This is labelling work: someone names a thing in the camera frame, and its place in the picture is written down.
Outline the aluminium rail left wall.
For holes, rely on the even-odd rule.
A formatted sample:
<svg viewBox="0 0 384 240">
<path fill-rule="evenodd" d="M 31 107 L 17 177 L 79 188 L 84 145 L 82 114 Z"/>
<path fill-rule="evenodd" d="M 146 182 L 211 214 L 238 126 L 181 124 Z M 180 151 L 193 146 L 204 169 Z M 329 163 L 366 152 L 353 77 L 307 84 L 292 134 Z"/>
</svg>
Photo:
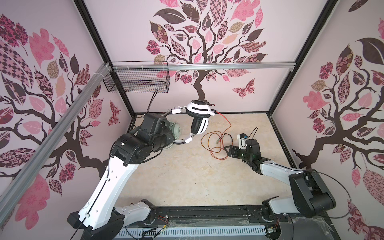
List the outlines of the aluminium rail left wall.
<svg viewBox="0 0 384 240">
<path fill-rule="evenodd" d="M 1 224 L 8 218 L 31 182 L 42 169 L 44 163 L 49 159 L 51 153 L 64 137 L 72 122 L 75 121 L 75 118 L 79 115 L 81 109 L 86 105 L 94 90 L 110 70 L 110 63 L 103 63 L 98 68 L 93 74 L 91 81 L 83 88 L 81 94 L 75 99 L 63 117 L 53 127 L 52 132 L 40 144 L 31 159 L 3 192 L 1 195 Z"/>
</svg>

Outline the mint green headphones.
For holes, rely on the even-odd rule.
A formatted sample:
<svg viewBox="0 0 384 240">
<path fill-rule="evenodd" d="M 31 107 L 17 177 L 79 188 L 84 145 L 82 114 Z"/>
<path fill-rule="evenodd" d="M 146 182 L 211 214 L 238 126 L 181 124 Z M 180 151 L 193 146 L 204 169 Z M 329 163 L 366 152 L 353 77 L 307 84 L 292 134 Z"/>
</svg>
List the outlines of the mint green headphones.
<svg viewBox="0 0 384 240">
<path fill-rule="evenodd" d="M 174 138 L 176 140 L 180 139 L 180 136 L 182 134 L 182 128 L 181 125 L 178 123 L 170 123 L 170 131 L 172 132 Z"/>
</svg>

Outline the aluminium rail wall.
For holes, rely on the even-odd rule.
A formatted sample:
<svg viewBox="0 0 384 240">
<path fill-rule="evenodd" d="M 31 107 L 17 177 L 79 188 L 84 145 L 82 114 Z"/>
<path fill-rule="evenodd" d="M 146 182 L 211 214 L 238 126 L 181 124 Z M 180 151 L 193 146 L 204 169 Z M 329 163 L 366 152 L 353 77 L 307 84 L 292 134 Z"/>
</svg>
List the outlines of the aluminium rail wall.
<svg viewBox="0 0 384 240">
<path fill-rule="evenodd" d="M 230 69 L 293 69 L 296 66 L 294 62 L 260 62 L 260 63 L 221 63 L 221 64 L 174 64 L 168 63 L 150 64 L 150 65 L 117 65 L 114 70 L 169 70 L 169 71 L 186 71 L 186 70 L 230 70 Z"/>
<path fill-rule="evenodd" d="M 1 224 L 8 218 L 31 182 L 42 169 L 44 163 L 49 159 L 51 153 L 64 137 L 72 122 L 75 121 L 75 118 L 79 115 L 81 109 L 86 105 L 94 90 L 110 70 L 110 63 L 103 63 L 98 68 L 93 74 L 91 81 L 83 88 L 81 94 L 75 99 L 63 117 L 53 127 L 52 132 L 40 144 L 31 159 L 3 192 L 1 195 Z"/>
</svg>

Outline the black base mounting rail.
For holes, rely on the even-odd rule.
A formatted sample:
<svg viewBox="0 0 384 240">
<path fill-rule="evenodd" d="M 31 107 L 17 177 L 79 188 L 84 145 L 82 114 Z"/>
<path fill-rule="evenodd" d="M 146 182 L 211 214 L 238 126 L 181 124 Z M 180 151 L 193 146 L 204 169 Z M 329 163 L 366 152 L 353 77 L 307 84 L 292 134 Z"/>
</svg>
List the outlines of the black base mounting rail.
<svg viewBox="0 0 384 240">
<path fill-rule="evenodd" d="M 287 222 L 288 214 L 274 214 L 265 205 L 241 206 L 194 206 L 194 207 L 156 207 L 148 201 L 138 211 L 137 205 L 122 209 L 113 208 L 109 222 L 124 221 L 123 227 L 129 225 L 153 226 L 167 224 L 170 221 L 198 222 L 202 220 L 246 219 L 249 223 L 274 224 Z"/>
</svg>

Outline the aluminium rail back wall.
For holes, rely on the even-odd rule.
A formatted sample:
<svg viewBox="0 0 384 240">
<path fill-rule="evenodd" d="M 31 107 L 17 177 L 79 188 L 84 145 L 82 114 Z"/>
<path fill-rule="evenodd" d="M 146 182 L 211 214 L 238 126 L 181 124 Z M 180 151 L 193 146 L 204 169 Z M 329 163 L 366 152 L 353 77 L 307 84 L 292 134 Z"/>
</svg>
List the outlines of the aluminium rail back wall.
<svg viewBox="0 0 384 240">
<path fill-rule="evenodd" d="M 221 64 L 174 64 L 168 63 L 150 64 L 150 65 L 117 65 L 114 70 L 169 70 L 169 71 L 186 71 L 186 70 L 230 70 L 230 69 L 293 69 L 296 66 L 294 62 L 260 62 L 260 63 L 221 63 Z"/>
</svg>

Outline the white black headphones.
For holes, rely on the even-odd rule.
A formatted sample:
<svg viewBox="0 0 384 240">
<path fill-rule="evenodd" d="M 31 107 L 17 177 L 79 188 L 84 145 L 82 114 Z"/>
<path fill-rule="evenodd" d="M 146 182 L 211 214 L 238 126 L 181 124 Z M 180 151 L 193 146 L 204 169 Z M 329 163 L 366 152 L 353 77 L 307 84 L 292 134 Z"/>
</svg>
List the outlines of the white black headphones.
<svg viewBox="0 0 384 240">
<path fill-rule="evenodd" d="M 207 102 L 201 100 L 192 100 L 187 106 L 169 110 L 163 116 L 166 117 L 168 115 L 179 114 L 182 112 L 182 110 L 186 110 L 186 114 L 193 118 L 191 133 L 185 139 L 174 140 L 174 145 L 188 144 L 193 140 L 194 136 L 204 133 L 208 128 L 209 118 L 215 116 L 218 113 L 216 110 L 213 110 Z"/>
</svg>

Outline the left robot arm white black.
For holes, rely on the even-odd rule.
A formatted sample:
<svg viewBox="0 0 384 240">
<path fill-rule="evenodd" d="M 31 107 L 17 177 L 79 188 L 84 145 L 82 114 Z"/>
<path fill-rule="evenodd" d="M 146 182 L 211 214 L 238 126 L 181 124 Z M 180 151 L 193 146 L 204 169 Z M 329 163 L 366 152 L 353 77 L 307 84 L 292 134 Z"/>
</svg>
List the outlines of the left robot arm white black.
<svg viewBox="0 0 384 240">
<path fill-rule="evenodd" d="M 67 219 L 75 230 L 83 230 L 83 240 L 112 240 L 130 224 L 152 221 L 154 206 L 147 200 L 127 207 L 115 204 L 138 166 L 174 139 L 167 118 L 148 113 L 140 126 L 116 140 L 107 169 L 92 196 L 81 210 L 71 213 Z"/>
</svg>

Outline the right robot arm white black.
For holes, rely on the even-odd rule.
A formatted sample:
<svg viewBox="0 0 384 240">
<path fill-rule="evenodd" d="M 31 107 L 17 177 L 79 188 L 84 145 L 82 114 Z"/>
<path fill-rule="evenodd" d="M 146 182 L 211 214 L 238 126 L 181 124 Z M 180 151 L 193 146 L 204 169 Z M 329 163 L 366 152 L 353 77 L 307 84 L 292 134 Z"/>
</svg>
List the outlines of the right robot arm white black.
<svg viewBox="0 0 384 240">
<path fill-rule="evenodd" d="M 227 155 L 240 159 L 259 175 L 278 180 L 291 188 L 290 197 L 273 197 L 262 203 L 262 216 L 272 220 L 279 214 L 300 214 L 312 218 L 336 207 L 336 200 L 317 171 L 304 171 L 274 163 L 262 156 L 257 140 L 224 147 Z"/>
</svg>

